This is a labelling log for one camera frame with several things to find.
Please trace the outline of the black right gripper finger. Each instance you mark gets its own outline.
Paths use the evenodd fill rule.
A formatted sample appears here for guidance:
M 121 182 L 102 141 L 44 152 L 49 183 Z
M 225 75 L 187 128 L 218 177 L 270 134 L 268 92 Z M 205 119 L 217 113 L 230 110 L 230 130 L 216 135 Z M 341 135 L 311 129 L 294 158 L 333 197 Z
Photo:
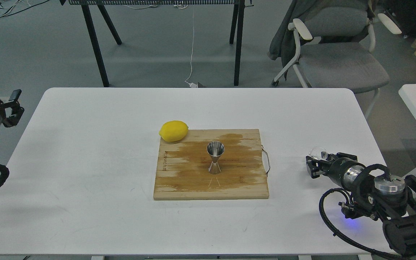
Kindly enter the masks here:
M 336 160 L 341 159 L 341 158 L 348 158 L 352 161 L 357 161 L 357 156 L 356 155 L 351 155 L 351 154 L 342 153 L 342 152 L 338 152 L 336 154 L 332 154 L 332 153 L 328 154 L 326 160 L 329 161 L 329 162 L 333 162 L 333 161 L 336 161 Z
M 319 176 L 327 176 L 330 169 L 330 162 L 326 160 L 317 160 L 309 155 L 306 156 L 307 172 L 312 179 Z

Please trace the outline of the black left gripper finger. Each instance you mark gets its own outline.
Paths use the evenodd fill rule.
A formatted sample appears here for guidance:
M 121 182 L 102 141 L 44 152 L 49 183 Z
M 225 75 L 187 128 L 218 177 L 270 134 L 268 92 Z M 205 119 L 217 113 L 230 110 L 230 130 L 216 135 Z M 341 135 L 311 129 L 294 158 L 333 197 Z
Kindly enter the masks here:
M 18 122 L 20 121 L 25 109 L 23 107 L 21 107 L 20 102 L 19 102 L 19 97 L 22 93 L 21 89 L 17 89 L 14 90 L 9 99 L 8 102 L 3 103 L 1 105 L 1 108 L 10 108 L 11 109 L 11 114 L 9 117 L 4 116 L 2 123 L 6 128 L 10 128 L 13 126 L 17 126 Z

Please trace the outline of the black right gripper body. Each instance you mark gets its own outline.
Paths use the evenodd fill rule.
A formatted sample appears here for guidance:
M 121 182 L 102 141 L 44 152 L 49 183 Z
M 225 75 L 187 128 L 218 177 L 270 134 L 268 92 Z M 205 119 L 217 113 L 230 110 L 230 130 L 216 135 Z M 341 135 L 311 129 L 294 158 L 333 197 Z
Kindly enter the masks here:
M 341 188 L 351 188 L 363 169 L 365 169 L 365 165 L 358 161 L 341 158 L 331 163 L 327 177 Z

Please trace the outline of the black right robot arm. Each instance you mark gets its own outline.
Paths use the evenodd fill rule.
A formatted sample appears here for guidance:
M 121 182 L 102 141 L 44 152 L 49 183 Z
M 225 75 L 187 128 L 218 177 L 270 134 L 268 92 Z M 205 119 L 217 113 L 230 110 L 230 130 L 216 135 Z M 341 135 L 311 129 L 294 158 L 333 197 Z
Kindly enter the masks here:
M 404 178 L 391 174 L 381 164 L 365 166 L 357 156 L 339 152 L 328 154 L 315 147 L 306 156 L 307 171 L 312 179 L 329 177 L 337 188 L 326 191 L 319 201 L 319 213 L 325 225 L 344 242 L 372 255 L 394 260 L 416 256 L 416 177 Z M 383 235 L 395 255 L 366 247 L 350 239 L 329 220 L 325 213 L 325 198 L 334 192 L 345 197 L 340 202 L 345 218 L 369 217 L 381 220 Z

